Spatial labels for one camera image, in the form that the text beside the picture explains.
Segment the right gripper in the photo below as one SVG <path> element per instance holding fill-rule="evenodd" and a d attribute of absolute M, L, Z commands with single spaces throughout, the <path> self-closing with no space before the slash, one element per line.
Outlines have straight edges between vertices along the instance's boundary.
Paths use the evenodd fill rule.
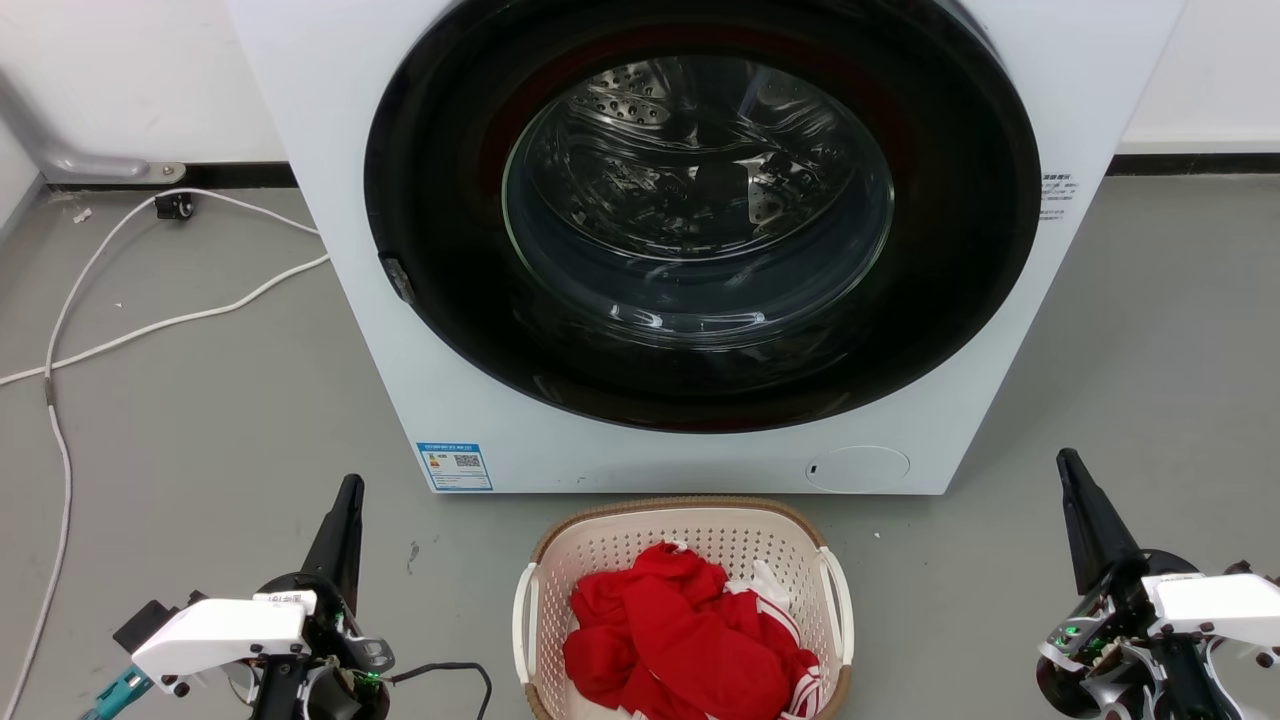
<path fill-rule="evenodd" d="M 1174 553 L 1142 550 L 1074 448 L 1056 468 L 1071 571 L 1080 603 L 1041 644 L 1036 682 L 1074 719 L 1234 719 L 1236 703 L 1213 670 L 1211 630 L 1157 626 L 1144 579 L 1187 579 Z"/>

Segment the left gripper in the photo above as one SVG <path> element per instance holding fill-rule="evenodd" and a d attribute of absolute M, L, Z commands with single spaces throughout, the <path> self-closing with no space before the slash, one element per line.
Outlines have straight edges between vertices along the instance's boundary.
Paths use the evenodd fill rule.
<path fill-rule="evenodd" d="M 253 651 L 252 719 L 385 719 L 389 691 L 378 678 L 394 665 L 390 646 L 360 630 L 358 580 L 365 480 L 346 475 L 311 543 L 302 571 L 260 591 L 279 600 L 312 592 L 301 639 L 283 651 Z"/>

